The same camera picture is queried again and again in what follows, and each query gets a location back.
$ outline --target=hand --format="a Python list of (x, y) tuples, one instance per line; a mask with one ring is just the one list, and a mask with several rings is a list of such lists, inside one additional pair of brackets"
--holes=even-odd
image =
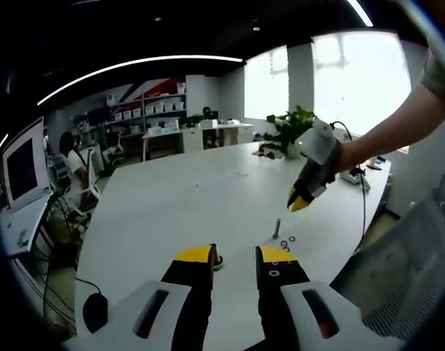
[(334, 167), (334, 172), (339, 173), (350, 170), (364, 160), (360, 156), (360, 146), (356, 141), (350, 141), (341, 145), (341, 155)]

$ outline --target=curved led light strip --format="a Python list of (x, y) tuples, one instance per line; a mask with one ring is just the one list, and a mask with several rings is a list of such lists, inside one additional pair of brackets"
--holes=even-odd
[(364, 11), (364, 9), (357, 0), (346, 0), (346, 1), (351, 5), (351, 7), (353, 7), (354, 11), (356, 11), (357, 15), (362, 19), (364, 25), (366, 25), (367, 27), (374, 27), (369, 16), (367, 15), (367, 13)]
[(224, 56), (210, 56), (210, 55), (172, 55), (172, 56), (158, 56), (158, 57), (141, 58), (139, 60), (128, 61), (128, 62), (124, 62), (122, 64), (114, 64), (113, 66), (99, 69), (98, 71), (94, 71), (93, 73), (89, 73), (88, 75), (84, 75), (83, 77), (75, 79), (74, 81), (69, 82), (68, 84), (65, 84), (61, 88), (56, 89), (53, 93), (44, 97), (42, 100), (40, 100), (37, 103), (37, 106), (41, 105), (46, 100), (50, 99), (53, 95), (58, 94), (60, 91), (68, 88), (69, 86), (72, 86), (73, 84), (76, 84), (78, 82), (81, 82), (82, 80), (90, 78), (93, 75), (98, 75), (100, 73), (110, 71), (111, 69), (125, 67), (125, 66), (129, 66), (131, 64), (141, 64), (143, 62), (175, 60), (175, 59), (206, 59), (206, 60), (221, 60), (221, 61), (232, 61), (232, 62), (242, 62), (243, 61), (241, 58), (224, 57)]

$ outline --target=white table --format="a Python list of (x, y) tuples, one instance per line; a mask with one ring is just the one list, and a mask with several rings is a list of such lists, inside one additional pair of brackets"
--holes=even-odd
[(1, 242), (8, 258), (31, 251), (51, 196), (52, 193), (43, 195), (17, 211), (9, 208), (0, 211)]
[[(78, 277), (97, 284), (110, 313), (148, 280), (161, 280), (174, 257), (217, 243), (225, 266), (214, 275), (205, 350), (244, 350), (262, 340), (255, 247), (290, 235), (291, 252), (311, 280), (330, 283), (362, 238), (362, 191), (337, 180), (303, 211), (286, 209), (305, 159), (253, 156), (258, 143), (216, 148), (119, 168), (97, 206), (84, 241)], [(390, 163), (367, 170), (366, 227), (378, 207)], [(280, 239), (272, 240), (277, 218)], [(84, 301), (94, 288), (76, 282), (78, 335)]]
[[(239, 128), (244, 128), (244, 127), (253, 127), (252, 124), (247, 124), (247, 123), (240, 123), (240, 124), (218, 124), (215, 127), (196, 127), (194, 128), (195, 130), (200, 129), (201, 131), (204, 130), (220, 130), (223, 131), (225, 129), (229, 129), (231, 132), (237, 132), (237, 130)], [(171, 130), (171, 131), (167, 131), (167, 132), (162, 132), (159, 134), (149, 134), (149, 132), (146, 132), (142, 139), (143, 139), (143, 161), (146, 160), (146, 150), (148, 149), (147, 143), (149, 139), (152, 139), (154, 137), (165, 137), (168, 135), (182, 135), (183, 134), (183, 129), (179, 129), (179, 130)], [(225, 145), (230, 145), (230, 140), (235, 140), (236, 139), (237, 134), (234, 135), (228, 135), (229, 138), (225, 137)]]

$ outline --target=seated person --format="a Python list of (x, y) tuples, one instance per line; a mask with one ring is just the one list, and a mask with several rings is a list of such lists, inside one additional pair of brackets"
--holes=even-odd
[(120, 152), (118, 147), (119, 137), (116, 133), (112, 133), (110, 130), (107, 132), (106, 136), (107, 149), (102, 152), (102, 157), (107, 165), (112, 165), (114, 155)]
[(97, 199), (90, 192), (81, 193), (89, 187), (86, 162), (75, 148), (75, 140), (69, 132), (63, 133), (60, 138), (60, 153), (63, 156), (71, 180), (69, 191), (71, 196), (68, 198), (81, 211), (92, 209), (97, 204)]

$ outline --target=black ceiling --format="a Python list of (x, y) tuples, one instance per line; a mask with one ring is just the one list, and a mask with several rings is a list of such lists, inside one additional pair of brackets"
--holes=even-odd
[[(133, 59), (175, 54), (249, 59), (278, 45), (308, 42), (312, 35), (364, 28), (345, 0), (74, 2), (78, 0), (4, 5), (0, 18), (6, 18), (10, 30), (0, 37), (0, 86), (9, 75), (9, 100), (16, 99), (23, 111), (38, 115), (127, 83), (185, 74), (218, 76), (240, 65), (207, 60), (136, 64), (80, 82), (36, 110), (39, 100), (65, 83)], [(376, 29), (425, 43), (394, 1), (360, 3)], [(253, 31), (254, 25), (261, 30)]]

